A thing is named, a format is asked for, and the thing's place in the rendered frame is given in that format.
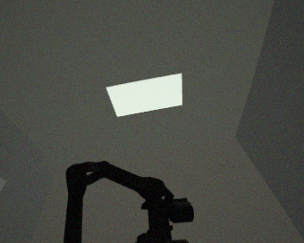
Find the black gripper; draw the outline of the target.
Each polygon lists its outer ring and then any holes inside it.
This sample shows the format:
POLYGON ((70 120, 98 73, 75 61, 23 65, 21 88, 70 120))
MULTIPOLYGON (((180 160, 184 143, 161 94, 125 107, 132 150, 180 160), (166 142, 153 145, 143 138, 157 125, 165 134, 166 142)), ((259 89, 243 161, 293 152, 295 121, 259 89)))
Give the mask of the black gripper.
POLYGON ((189 243, 186 239, 172 240, 171 231, 173 230, 173 226, 169 225, 167 221, 152 222, 148 226, 148 235, 150 235, 150 230, 153 229, 158 237, 159 243, 189 243))

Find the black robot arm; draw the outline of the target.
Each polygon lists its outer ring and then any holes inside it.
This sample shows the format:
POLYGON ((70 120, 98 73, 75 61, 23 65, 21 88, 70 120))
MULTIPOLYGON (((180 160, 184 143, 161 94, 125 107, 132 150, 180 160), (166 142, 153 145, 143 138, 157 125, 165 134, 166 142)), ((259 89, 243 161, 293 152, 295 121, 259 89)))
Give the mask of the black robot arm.
MULTIPOLYGON (((140 177, 127 172, 108 161, 86 162, 71 165, 66 171, 68 187, 68 205, 66 210, 63 243, 82 243, 82 207, 83 195, 87 185, 106 178, 115 183, 136 191, 146 201, 142 203, 141 210, 148 210, 148 225, 152 222, 167 221, 173 223, 192 222, 194 211, 186 197, 173 199, 172 192, 160 179, 153 177, 140 177), (92 172, 87 175, 87 172, 92 172), (165 199, 162 199, 162 197, 165 199), (167 211, 166 211, 167 210, 167 211), (169 220, 168 220, 169 219, 169 220)), ((153 229, 137 237, 135 243, 159 243, 153 229)))

